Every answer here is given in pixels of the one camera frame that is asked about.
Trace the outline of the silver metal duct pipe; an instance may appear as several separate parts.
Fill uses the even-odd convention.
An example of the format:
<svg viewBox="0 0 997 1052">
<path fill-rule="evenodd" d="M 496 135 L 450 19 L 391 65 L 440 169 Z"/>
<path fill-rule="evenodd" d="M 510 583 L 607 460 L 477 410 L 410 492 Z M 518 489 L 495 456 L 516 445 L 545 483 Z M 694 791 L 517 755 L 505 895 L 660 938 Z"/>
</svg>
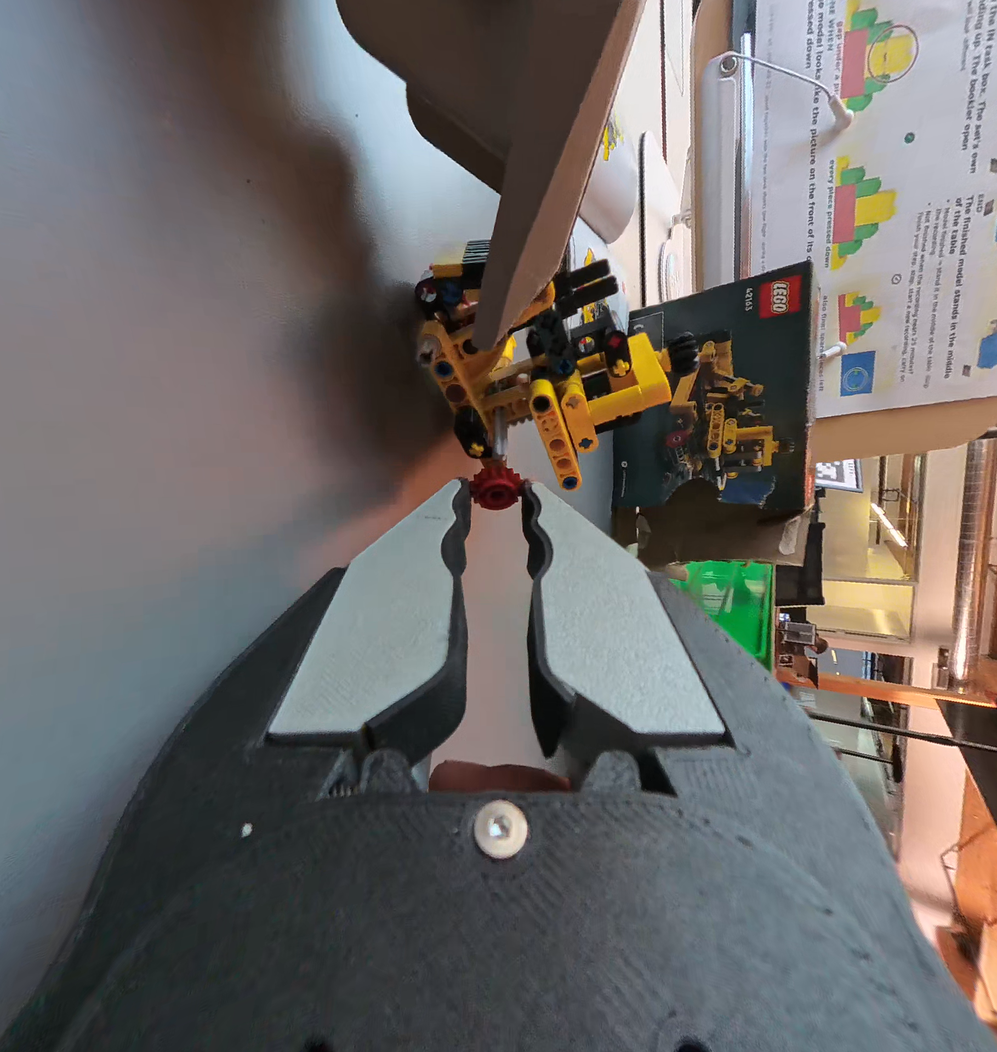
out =
<svg viewBox="0 0 997 1052">
<path fill-rule="evenodd" d="M 950 683 L 957 689 L 967 688 L 980 655 L 996 471 L 996 440 L 969 442 L 949 652 Z"/>
</svg>

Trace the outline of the green plastic bin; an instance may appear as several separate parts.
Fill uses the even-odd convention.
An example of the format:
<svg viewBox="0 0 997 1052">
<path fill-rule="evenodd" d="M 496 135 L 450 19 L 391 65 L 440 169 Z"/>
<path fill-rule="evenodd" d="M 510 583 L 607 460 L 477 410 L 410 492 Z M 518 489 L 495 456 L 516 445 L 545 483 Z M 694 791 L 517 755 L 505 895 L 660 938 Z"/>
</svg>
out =
<svg viewBox="0 0 997 1052">
<path fill-rule="evenodd" d="M 689 596 L 766 670 L 774 669 L 775 566 L 757 561 L 695 561 L 668 569 Z"/>
</svg>

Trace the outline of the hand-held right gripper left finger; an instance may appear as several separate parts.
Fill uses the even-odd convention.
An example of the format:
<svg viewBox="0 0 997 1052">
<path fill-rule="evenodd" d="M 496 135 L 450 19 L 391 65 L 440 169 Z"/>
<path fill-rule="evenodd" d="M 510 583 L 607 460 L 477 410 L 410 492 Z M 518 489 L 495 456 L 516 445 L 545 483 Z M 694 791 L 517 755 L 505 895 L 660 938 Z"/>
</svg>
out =
<svg viewBox="0 0 997 1052">
<path fill-rule="evenodd" d="M 268 728 L 286 745 L 394 750 L 418 766 L 465 715 L 471 498 L 454 480 L 344 570 Z"/>
</svg>

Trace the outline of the white lego instruction booklet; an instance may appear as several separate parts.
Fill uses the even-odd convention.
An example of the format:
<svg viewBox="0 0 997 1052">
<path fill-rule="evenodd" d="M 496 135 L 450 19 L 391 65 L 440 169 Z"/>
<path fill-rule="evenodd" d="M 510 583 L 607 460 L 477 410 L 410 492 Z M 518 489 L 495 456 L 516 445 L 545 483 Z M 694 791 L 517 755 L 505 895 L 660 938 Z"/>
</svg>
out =
<svg viewBox="0 0 997 1052">
<path fill-rule="evenodd" d="M 618 112 L 609 113 L 579 203 L 579 219 L 608 245 L 630 226 L 638 201 L 637 151 Z"/>
</svg>

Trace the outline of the dark lego set box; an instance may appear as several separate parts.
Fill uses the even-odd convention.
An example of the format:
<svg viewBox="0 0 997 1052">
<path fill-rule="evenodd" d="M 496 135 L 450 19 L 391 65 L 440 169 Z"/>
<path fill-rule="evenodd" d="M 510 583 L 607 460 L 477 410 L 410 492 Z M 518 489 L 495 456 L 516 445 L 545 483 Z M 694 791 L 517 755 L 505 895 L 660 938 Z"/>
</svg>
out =
<svg viewBox="0 0 997 1052">
<path fill-rule="evenodd" d="M 612 440 L 614 533 L 650 570 L 803 563 L 818 309 L 803 260 L 629 313 L 672 366 L 669 398 Z"/>
</svg>

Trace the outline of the red lego gear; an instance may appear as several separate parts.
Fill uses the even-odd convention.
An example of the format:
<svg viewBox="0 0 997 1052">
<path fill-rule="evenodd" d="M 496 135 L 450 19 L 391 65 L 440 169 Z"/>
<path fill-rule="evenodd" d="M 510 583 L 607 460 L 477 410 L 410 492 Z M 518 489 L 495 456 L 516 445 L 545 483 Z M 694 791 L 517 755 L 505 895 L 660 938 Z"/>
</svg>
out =
<svg viewBox="0 0 997 1052">
<path fill-rule="evenodd" d="M 521 498 L 523 480 L 505 463 L 482 464 L 469 481 L 470 494 L 479 507 L 486 510 L 505 510 L 515 506 Z"/>
</svg>

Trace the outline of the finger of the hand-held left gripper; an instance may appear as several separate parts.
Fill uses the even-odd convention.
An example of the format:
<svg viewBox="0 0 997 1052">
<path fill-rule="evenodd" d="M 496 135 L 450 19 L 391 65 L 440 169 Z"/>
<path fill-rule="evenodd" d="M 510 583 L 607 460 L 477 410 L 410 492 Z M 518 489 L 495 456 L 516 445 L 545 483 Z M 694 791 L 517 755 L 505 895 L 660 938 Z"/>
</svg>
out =
<svg viewBox="0 0 997 1052">
<path fill-rule="evenodd" d="M 418 132 L 501 191 L 513 137 L 516 2 L 339 1 L 346 29 L 406 86 Z"/>
<path fill-rule="evenodd" d="M 481 348 L 496 345 L 558 270 L 644 7 L 640 1 L 533 4 L 480 289 Z"/>
</svg>

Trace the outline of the instruction sheet on board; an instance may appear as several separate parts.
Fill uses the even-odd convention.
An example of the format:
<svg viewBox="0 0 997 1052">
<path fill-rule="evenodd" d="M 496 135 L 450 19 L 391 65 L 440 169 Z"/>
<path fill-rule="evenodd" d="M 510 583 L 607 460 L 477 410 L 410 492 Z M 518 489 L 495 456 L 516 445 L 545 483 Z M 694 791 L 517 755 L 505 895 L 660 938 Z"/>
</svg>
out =
<svg viewBox="0 0 997 1052">
<path fill-rule="evenodd" d="M 693 230 L 693 197 L 696 162 L 694 132 L 697 93 L 701 72 L 717 56 L 728 50 L 730 43 L 750 44 L 744 28 L 750 17 L 750 2 L 701 1 L 694 3 L 691 76 L 692 132 L 691 216 L 693 277 L 698 290 L 696 271 L 696 236 Z M 964 445 L 982 437 L 997 436 L 997 396 L 940 403 L 928 406 L 882 409 L 864 414 L 831 416 L 819 420 L 812 430 L 812 448 L 821 461 L 834 461 L 848 456 L 917 454 L 930 450 Z"/>
</svg>

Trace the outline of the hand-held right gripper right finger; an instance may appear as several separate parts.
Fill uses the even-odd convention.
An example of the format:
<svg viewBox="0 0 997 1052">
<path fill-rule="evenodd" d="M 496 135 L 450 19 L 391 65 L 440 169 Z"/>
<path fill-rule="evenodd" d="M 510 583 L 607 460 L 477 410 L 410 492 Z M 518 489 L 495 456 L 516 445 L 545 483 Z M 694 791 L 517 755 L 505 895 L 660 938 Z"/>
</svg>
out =
<svg viewBox="0 0 997 1052">
<path fill-rule="evenodd" d="M 530 710 L 545 757 L 725 742 L 727 726 L 646 568 L 528 483 Z"/>
</svg>

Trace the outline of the yellow lego vehicle model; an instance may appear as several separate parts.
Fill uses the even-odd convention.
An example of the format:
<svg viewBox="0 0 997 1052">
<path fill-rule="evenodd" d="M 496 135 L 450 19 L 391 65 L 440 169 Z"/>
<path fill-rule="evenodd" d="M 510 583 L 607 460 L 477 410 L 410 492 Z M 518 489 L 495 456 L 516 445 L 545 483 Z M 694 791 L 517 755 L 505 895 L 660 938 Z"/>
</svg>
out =
<svg viewBox="0 0 997 1052">
<path fill-rule="evenodd" d="M 479 347 L 489 250 L 488 240 L 465 243 L 418 281 L 418 363 L 450 406 L 457 443 L 479 468 L 511 468 L 509 430 L 531 423 L 559 489 L 573 493 L 583 482 L 579 460 L 596 451 L 603 432 L 671 399 L 671 352 L 649 335 L 626 333 L 602 311 L 619 291 L 606 259 L 559 270 L 496 345 Z"/>
</svg>

